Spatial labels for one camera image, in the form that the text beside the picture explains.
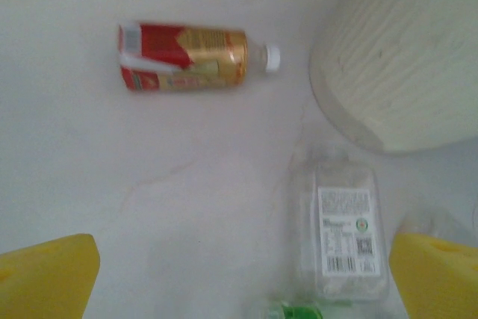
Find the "white container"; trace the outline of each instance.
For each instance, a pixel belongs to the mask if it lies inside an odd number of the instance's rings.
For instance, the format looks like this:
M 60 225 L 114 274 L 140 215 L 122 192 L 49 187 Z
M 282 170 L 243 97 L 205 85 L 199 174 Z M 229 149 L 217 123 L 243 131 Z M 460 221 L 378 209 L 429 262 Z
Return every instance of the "white container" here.
M 346 158 L 298 166 L 297 288 L 311 300 L 380 300 L 388 265 L 375 175 Z
M 378 152 L 478 135 L 478 0 L 340 0 L 311 53 L 321 110 Z

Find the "white ribbed container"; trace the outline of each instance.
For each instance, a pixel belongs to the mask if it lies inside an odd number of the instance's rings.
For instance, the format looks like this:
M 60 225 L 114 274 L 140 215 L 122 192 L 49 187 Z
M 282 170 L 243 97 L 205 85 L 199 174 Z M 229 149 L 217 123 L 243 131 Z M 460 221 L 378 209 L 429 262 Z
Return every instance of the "white ribbed container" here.
M 348 138 L 409 152 L 478 135 L 478 0 L 340 0 L 311 53 L 322 111 Z

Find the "barcode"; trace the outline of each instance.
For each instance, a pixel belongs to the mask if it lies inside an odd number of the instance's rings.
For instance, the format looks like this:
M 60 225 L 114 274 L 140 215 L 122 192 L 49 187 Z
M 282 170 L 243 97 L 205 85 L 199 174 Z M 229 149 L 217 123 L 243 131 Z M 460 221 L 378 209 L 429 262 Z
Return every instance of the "barcode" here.
M 363 261 L 361 271 L 362 273 L 375 273 L 375 264 L 371 261 Z
M 358 255 L 373 255 L 372 237 L 356 238 Z
M 133 54 L 141 53 L 141 30 L 140 28 L 123 29 L 123 51 Z
M 356 260 L 353 257 L 327 257 L 329 273 L 355 273 Z

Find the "bottle label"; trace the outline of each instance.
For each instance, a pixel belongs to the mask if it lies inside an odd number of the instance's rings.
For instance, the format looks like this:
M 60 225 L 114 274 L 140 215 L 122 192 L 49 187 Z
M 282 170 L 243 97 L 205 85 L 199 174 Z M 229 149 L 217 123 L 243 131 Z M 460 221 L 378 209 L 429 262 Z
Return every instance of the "bottle label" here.
M 379 276 L 381 270 L 370 191 L 318 188 L 323 276 Z
M 120 26 L 122 75 L 131 90 L 192 90 L 242 83 L 243 31 L 174 25 Z

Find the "beverage bottle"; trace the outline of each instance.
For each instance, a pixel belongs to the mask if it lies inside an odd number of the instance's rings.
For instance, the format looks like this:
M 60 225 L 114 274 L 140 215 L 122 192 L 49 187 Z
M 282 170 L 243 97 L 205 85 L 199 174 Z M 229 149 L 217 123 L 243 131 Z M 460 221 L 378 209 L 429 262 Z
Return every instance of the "beverage bottle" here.
M 302 296 L 361 302 L 385 297 L 387 252 L 373 169 L 328 145 L 311 152 L 292 179 Z
M 277 46 L 242 30 L 130 22 L 119 26 L 119 64 L 130 90 L 233 87 L 246 74 L 276 72 Z

